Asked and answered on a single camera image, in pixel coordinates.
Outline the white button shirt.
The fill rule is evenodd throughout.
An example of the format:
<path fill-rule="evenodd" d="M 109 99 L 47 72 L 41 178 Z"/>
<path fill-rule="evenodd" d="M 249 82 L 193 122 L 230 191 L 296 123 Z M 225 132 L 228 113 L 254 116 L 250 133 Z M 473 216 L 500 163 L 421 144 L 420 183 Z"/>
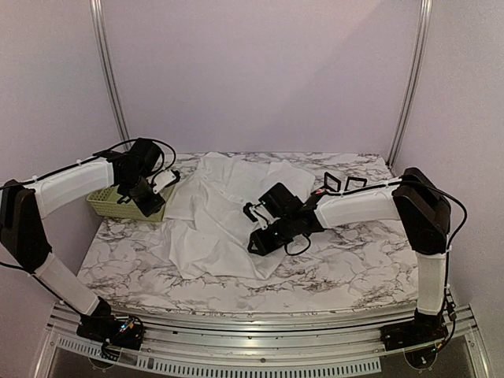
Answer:
<path fill-rule="evenodd" d="M 153 253 L 173 263 L 184 279 L 209 273 L 267 280 L 284 253 L 261 257 L 247 251 L 250 234 L 258 226 L 243 207 L 258 202 L 276 183 L 306 200 L 314 182 L 314 174 L 286 160 L 257 163 L 208 153 L 200 158 L 195 172 L 176 186 Z"/>

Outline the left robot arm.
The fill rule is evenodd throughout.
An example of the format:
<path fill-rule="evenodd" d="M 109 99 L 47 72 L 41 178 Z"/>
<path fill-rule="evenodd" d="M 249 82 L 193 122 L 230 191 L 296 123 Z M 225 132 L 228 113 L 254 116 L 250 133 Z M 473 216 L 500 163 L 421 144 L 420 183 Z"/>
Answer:
<path fill-rule="evenodd" d="M 75 231 L 85 217 L 71 215 L 83 209 L 84 197 L 107 188 L 119 195 L 118 204 L 132 204 L 145 218 L 161 212 L 162 191 L 180 178 L 173 172 L 175 149 L 159 139 L 136 138 L 123 152 L 111 146 L 52 172 L 1 186 L 1 245 L 14 259 L 12 270 L 27 273 L 82 318 L 87 330 L 101 342 L 117 335 L 109 319 L 111 309 L 76 277 L 50 243 L 47 226 L 69 221 Z"/>

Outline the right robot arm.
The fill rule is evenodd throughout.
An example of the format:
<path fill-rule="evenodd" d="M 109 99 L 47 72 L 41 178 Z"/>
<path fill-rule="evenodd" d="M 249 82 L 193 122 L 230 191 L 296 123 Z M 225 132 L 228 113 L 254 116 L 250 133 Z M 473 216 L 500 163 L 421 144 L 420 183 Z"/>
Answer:
<path fill-rule="evenodd" d="M 286 250 L 294 239 L 309 239 L 337 227 L 371 221 L 401 223 L 418 264 L 418 318 L 407 327 L 413 343 L 424 343 L 436 333 L 445 306 L 451 243 L 451 206 L 457 199 L 437 188 L 418 168 L 375 184 L 359 179 L 361 186 L 349 187 L 352 176 L 341 182 L 330 173 L 325 184 L 302 201 L 283 183 L 276 183 L 243 213 L 258 229 L 251 232 L 247 250 L 259 256 Z"/>

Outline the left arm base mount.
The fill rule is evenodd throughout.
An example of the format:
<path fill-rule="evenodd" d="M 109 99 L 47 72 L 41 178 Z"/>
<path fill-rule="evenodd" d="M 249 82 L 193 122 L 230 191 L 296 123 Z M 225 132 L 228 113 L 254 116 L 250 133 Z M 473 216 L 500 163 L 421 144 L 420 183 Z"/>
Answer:
<path fill-rule="evenodd" d="M 140 350 L 145 333 L 144 323 L 136 316 L 82 317 L 76 334 L 108 347 Z"/>

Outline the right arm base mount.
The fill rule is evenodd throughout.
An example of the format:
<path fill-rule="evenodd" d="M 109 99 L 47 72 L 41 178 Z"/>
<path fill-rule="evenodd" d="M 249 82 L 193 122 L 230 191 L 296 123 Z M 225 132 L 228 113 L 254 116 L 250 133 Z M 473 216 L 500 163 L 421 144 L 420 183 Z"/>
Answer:
<path fill-rule="evenodd" d="M 434 342 L 447 336 L 443 315 L 425 315 L 415 311 L 411 321 L 385 325 L 380 328 L 380 341 L 385 350 L 399 350 Z"/>

